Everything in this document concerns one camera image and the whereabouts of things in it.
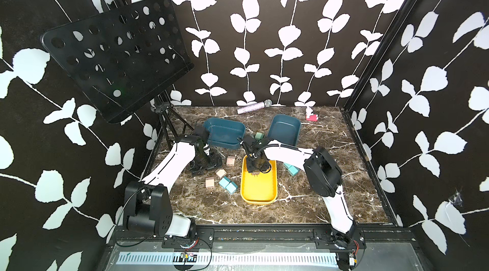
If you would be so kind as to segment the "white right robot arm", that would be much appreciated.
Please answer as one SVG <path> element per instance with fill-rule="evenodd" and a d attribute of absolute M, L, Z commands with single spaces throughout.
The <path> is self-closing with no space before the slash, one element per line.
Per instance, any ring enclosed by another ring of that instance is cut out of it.
<path fill-rule="evenodd" d="M 309 187 L 322 197 L 331 218 L 331 236 L 345 248 L 354 237 L 356 222 L 348 210 L 343 190 L 343 172 L 324 147 L 306 149 L 250 135 L 240 140 L 250 172 L 265 172 L 270 161 L 280 161 L 305 172 Z"/>

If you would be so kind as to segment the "pink white small box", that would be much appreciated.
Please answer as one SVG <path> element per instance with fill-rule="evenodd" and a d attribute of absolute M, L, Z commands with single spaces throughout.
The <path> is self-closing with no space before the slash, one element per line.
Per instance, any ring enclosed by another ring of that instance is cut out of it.
<path fill-rule="evenodd" d="M 318 115 L 313 112 L 313 109 L 311 107 L 306 108 L 306 120 L 318 121 Z"/>

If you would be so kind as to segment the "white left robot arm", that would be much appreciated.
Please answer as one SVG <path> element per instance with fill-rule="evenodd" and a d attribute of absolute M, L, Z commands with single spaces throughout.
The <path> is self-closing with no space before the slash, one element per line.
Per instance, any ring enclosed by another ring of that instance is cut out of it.
<path fill-rule="evenodd" d="M 222 157 L 199 135 L 179 138 L 169 154 L 141 181 L 126 186 L 123 229 L 149 237 L 196 239 L 195 224 L 190 218 L 173 212 L 169 194 L 186 167 L 196 172 L 218 169 Z"/>

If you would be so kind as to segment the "black front rail frame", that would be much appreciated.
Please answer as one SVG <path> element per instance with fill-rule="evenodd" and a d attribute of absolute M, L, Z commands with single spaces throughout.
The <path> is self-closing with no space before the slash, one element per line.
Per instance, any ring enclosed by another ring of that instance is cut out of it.
<path fill-rule="evenodd" d="M 361 224 L 334 245 L 327 224 L 199 225 L 195 244 L 117 230 L 98 270 L 432 270 L 412 231 Z"/>

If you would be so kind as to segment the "beige plug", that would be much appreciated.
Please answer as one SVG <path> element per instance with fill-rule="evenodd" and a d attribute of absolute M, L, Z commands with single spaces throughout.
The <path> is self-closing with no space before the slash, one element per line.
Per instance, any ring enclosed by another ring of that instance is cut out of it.
<path fill-rule="evenodd" d="M 227 159 L 226 159 L 226 165 L 228 167 L 233 167 L 235 165 L 235 162 L 236 162 L 236 157 L 235 156 L 228 156 Z"/>
<path fill-rule="evenodd" d="M 216 175 L 221 179 L 227 175 L 227 172 L 224 169 L 219 169 L 216 171 Z"/>
<path fill-rule="evenodd" d="M 205 188 L 206 189 L 215 188 L 215 178 L 206 178 L 206 180 L 205 180 Z"/>

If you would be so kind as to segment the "black perforated music stand desk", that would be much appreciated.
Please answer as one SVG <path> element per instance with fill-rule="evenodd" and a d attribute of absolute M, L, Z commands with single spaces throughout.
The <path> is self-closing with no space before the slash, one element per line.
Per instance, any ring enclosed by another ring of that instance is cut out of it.
<path fill-rule="evenodd" d="M 171 0 L 143 0 L 59 26 L 41 42 L 111 124 L 194 68 Z"/>

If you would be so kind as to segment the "blue teal plug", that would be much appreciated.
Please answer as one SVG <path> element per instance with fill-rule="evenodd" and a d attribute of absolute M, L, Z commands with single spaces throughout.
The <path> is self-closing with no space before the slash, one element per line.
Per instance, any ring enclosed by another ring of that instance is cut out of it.
<path fill-rule="evenodd" d="M 221 178 L 221 180 L 219 181 L 219 185 L 223 188 L 223 189 L 226 189 L 227 186 L 230 184 L 231 180 L 224 176 L 223 178 Z"/>
<path fill-rule="evenodd" d="M 300 170 L 293 165 L 284 163 L 283 166 L 287 169 L 291 176 L 296 176 L 300 172 Z"/>
<path fill-rule="evenodd" d="M 235 193 L 237 190 L 238 190 L 238 185 L 231 181 L 226 187 L 225 187 L 226 191 L 230 194 L 233 194 Z"/>

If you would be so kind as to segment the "yellow storage box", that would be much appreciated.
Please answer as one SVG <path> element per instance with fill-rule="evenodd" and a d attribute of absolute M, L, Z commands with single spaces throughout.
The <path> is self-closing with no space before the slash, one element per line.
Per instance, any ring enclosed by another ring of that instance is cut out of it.
<path fill-rule="evenodd" d="M 278 196 L 278 180 L 276 161 L 270 161 L 268 173 L 248 172 L 247 157 L 243 158 L 240 195 L 242 199 L 252 205 L 268 205 L 276 201 Z"/>

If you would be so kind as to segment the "teal storage box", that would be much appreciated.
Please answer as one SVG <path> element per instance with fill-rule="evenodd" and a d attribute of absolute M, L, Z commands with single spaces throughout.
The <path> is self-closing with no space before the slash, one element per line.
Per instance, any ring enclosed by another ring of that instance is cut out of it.
<path fill-rule="evenodd" d="M 301 122 L 299 119 L 277 114 L 271 122 L 267 137 L 283 144 L 296 146 L 299 141 L 300 130 Z"/>
<path fill-rule="evenodd" d="M 203 127 L 210 133 L 208 144 L 228 150 L 241 148 L 241 140 L 245 136 L 246 127 L 243 123 L 221 118 L 207 119 Z"/>

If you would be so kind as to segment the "mint green plug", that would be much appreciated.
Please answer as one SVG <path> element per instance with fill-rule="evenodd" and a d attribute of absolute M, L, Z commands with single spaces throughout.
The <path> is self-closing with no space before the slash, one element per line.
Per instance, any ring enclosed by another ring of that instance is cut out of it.
<path fill-rule="evenodd" d="M 260 140 L 262 140 L 263 138 L 264 138 L 264 134 L 263 134 L 263 133 L 261 133 L 261 132 L 257 132 L 257 133 L 255 134 L 255 139 L 256 139 L 256 140 L 260 141 Z"/>

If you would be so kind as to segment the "black music stand tripod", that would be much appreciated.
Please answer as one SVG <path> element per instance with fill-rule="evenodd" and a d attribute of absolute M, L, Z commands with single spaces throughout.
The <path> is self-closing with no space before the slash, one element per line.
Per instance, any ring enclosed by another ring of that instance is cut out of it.
<path fill-rule="evenodd" d="M 187 129 L 193 131 L 194 127 L 176 111 L 172 103 L 165 101 L 162 96 L 159 95 L 154 100 L 154 112 L 159 116 L 164 138 L 167 142 L 168 148 L 171 149 L 175 141 L 181 135 L 184 136 L 186 134 Z M 176 130 L 171 116 L 174 116 L 177 120 L 180 120 L 183 123 L 181 132 Z"/>

